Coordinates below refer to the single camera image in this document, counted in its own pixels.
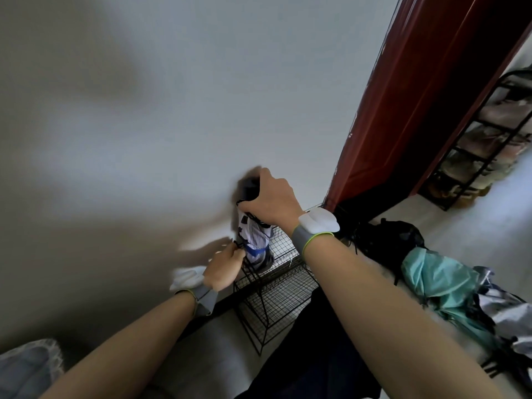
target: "red door frame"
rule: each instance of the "red door frame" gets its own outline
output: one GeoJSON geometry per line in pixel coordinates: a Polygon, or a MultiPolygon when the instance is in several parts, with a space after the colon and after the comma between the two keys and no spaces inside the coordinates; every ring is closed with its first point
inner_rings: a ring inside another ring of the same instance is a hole
{"type": "Polygon", "coordinates": [[[518,50],[530,22],[532,0],[403,0],[325,207],[333,211],[386,182],[406,195],[416,192],[518,50]]]}

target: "black pants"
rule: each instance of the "black pants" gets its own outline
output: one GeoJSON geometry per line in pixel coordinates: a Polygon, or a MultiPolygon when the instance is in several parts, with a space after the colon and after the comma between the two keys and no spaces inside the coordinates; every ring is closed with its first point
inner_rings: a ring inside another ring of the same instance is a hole
{"type": "Polygon", "coordinates": [[[370,372],[321,288],[246,392],[235,399],[378,398],[370,372]]]}

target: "hand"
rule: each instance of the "hand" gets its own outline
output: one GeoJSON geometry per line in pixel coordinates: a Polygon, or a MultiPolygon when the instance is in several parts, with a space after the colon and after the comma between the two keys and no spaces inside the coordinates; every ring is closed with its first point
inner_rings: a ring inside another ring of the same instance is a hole
{"type": "Polygon", "coordinates": [[[305,214],[294,190],[286,179],[274,178],[268,168],[261,169],[260,178],[259,196],[252,201],[243,201],[238,208],[267,224],[281,227],[291,237],[299,224],[299,217],[305,214]]]}
{"type": "Polygon", "coordinates": [[[243,249],[237,249],[234,242],[221,252],[216,252],[203,273],[203,284],[215,291],[229,287],[235,281],[246,256],[243,249]]]}

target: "teal bag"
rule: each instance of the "teal bag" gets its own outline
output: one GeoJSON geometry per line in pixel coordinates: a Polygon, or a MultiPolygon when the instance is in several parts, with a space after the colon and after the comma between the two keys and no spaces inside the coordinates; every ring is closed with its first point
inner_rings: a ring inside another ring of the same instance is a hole
{"type": "Polygon", "coordinates": [[[493,335],[466,315],[467,302],[480,274],[468,266],[425,248],[413,248],[401,266],[406,284],[443,319],[460,327],[484,347],[496,347],[493,335]]]}

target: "floor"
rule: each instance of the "floor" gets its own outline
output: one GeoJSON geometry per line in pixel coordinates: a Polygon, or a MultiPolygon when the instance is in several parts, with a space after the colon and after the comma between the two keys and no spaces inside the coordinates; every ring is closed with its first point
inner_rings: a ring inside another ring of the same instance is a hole
{"type": "MultiPolygon", "coordinates": [[[[531,180],[529,152],[506,179],[469,209],[446,213],[416,195],[379,218],[414,224],[430,249],[471,267],[491,267],[498,285],[532,301],[531,180]]],[[[436,315],[433,318],[477,361],[485,357],[475,342],[436,315]]],[[[176,397],[232,399],[249,386],[283,336],[269,343],[258,357],[238,319],[228,312],[178,343],[155,376],[155,383],[176,397]]],[[[499,375],[495,382],[506,397],[524,397],[506,376],[499,375]]]]}

